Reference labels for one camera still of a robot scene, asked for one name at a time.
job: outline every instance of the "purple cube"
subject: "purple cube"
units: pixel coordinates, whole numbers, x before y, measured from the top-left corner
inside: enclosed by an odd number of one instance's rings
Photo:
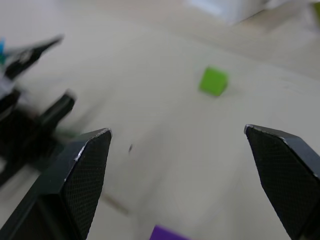
[[[179,236],[178,234],[165,229],[162,226],[156,225],[153,229],[150,240],[189,240],[186,237]]]

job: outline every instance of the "white floor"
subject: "white floor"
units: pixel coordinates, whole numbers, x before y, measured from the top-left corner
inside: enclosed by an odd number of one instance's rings
[[[226,27],[182,0],[1,3],[9,46],[65,34],[20,80],[35,104],[72,89],[78,101],[61,125],[113,131],[104,193],[130,215],[99,202],[88,239],[146,240],[155,224],[199,240],[289,239],[243,134],[262,125],[320,150],[319,35],[284,7]],[[208,65],[230,75],[220,97],[197,90]],[[28,179],[2,190],[2,224]]]

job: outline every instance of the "green cube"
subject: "green cube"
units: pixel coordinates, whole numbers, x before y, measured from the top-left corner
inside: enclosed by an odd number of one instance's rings
[[[228,85],[228,75],[213,67],[207,67],[202,76],[199,89],[214,96],[220,96]]]

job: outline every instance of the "floor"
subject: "floor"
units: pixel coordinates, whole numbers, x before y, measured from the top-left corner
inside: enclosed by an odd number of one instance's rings
[[[320,149],[320,38],[299,3],[228,27],[183,0],[1,5],[9,46],[65,34],[20,79],[34,104],[71,89],[78,100],[62,128],[112,129],[103,195],[129,215],[100,201],[88,239],[147,240],[155,224],[199,240],[289,239],[243,129],[281,129]],[[197,90],[208,65],[230,75],[220,97]],[[2,224],[35,178],[24,169],[1,190]]]

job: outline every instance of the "purple block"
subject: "purple block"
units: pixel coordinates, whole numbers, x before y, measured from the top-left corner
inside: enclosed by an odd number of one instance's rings
[[[186,237],[179,236],[178,234],[165,229],[162,226],[156,225],[153,229],[150,240],[189,240]]]

